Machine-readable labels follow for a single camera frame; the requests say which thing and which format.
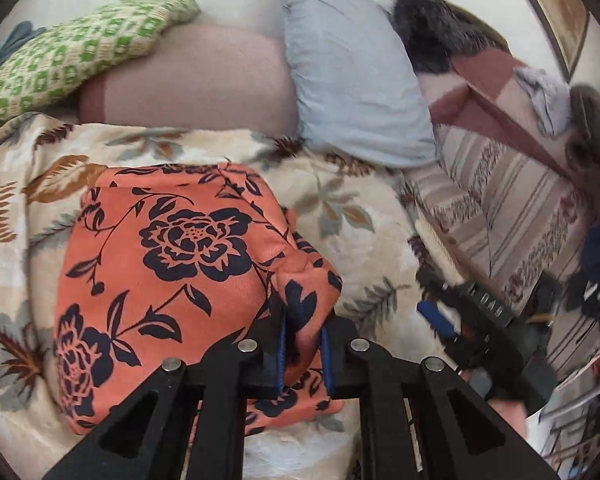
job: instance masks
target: screw head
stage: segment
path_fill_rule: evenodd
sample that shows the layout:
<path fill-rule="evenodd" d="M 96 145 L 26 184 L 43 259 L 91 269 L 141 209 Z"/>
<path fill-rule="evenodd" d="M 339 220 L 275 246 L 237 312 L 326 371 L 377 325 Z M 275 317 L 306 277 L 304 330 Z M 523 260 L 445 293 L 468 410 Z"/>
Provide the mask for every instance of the screw head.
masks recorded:
<path fill-rule="evenodd" d="M 174 372 L 182 366 L 182 361 L 179 357 L 167 357 L 162 361 L 162 369 L 165 372 Z"/>
<path fill-rule="evenodd" d="M 424 365 L 427 367 L 427 370 L 431 372 L 441 372 L 445 369 L 445 362 L 439 357 L 429 357 L 426 361 L 424 361 Z"/>
<path fill-rule="evenodd" d="M 369 341 L 367 341 L 366 339 L 362 339 L 361 337 L 354 339 L 351 342 L 351 348 L 356 352 L 366 352 L 367 350 L 369 350 L 369 346 Z"/>
<path fill-rule="evenodd" d="M 253 352 L 257 347 L 258 343 L 253 339 L 243 339 L 238 343 L 238 350 L 240 352 L 245 352 L 245 354 Z"/>

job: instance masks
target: gray cloth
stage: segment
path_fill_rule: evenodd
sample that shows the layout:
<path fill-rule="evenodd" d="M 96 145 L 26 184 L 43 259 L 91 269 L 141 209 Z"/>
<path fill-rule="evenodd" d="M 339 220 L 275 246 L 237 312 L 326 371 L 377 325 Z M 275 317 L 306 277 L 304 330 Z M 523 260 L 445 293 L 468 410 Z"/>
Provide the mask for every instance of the gray cloth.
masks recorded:
<path fill-rule="evenodd" d="M 45 31 L 45 27 L 33 30 L 31 22 L 17 24 L 0 46 L 0 67 L 11 57 L 11 54 L 16 52 L 27 41 L 33 40 L 33 38 L 36 38 Z"/>
<path fill-rule="evenodd" d="M 571 124 L 569 86 L 537 68 L 519 67 L 513 73 L 518 84 L 531 97 L 540 133 L 552 139 L 563 134 Z"/>
<path fill-rule="evenodd" d="M 388 14 L 370 0 L 282 0 L 300 136 L 380 166 L 436 160 L 429 109 Z"/>

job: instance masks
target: floral bedspread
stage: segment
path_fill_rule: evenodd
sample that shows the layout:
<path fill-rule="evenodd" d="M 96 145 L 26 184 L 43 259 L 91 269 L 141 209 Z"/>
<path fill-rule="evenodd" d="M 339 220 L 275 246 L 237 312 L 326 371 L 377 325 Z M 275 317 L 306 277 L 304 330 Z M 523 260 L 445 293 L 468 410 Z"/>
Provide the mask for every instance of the floral bedspread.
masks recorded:
<path fill-rule="evenodd" d="M 342 277 L 338 314 L 396 356 L 443 356 L 415 311 L 414 250 L 425 244 L 449 278 L 455 270 L 413 203 L 403 207 L 396 176 L 245 130 L 72 125 L 24 114 L 0 129 L 0 451 L 22 480 L 41 478 L 81 438 L 59 408 L 53 351 L 58 277 L 81 195 L 108 167 L 226 161 L 253 168 L 295 210 L 297 231 Z M 344 478 L 358 432 L 357 403 L 347 401 L 337 414 L 249 436 L 244 476 Z"/>

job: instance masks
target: white cloth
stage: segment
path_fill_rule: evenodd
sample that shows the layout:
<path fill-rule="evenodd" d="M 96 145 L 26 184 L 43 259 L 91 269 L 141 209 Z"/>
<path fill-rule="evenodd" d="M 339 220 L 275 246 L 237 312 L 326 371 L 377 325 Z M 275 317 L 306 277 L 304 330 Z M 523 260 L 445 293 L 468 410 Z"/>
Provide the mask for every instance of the white cloth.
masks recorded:
<path fill-rule="evenodd" d="M 513 72 L 518 84 L 531 98 L 540 133 L 552 139 L 563 134 L 571 124 L 569 86 L 537 68 L 519 67 Z"/>

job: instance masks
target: light blue pillow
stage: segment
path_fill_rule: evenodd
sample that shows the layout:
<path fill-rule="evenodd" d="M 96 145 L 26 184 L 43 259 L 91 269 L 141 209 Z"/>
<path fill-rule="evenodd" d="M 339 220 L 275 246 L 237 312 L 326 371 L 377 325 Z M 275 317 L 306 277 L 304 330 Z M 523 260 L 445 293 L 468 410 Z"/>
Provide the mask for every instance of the light blue pillow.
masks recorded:
<path fill-rule="evenodd" d="M 387 12 L 371 0 L 282 0 L 309 148 L 391 168 L 436 160 L 429 109 Z"/>

